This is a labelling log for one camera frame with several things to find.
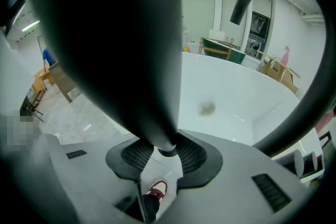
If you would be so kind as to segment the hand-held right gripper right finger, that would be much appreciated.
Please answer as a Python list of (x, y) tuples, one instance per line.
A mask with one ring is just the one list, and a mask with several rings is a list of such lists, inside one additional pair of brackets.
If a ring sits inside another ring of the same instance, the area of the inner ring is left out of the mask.
[(158, 223), (290, 223), (311, 198), (307, 180), (278, 162), (291, 153), (296, 159), (307, 156), (300, 143), (270, 158), (239, 142), (189, 130), (180, 133), (215, 147), (223, 164), (206, 185), (178, 190)]

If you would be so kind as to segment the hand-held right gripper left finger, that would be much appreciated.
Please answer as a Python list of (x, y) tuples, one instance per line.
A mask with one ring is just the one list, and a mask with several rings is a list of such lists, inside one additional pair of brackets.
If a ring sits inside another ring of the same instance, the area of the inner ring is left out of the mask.
[(140, 192), (153, 146), (131, 139), (66, 152), (49, 134), (1, 134), (1, 168), (20, 221), (130, 223), (155, 220), (154, 199)]

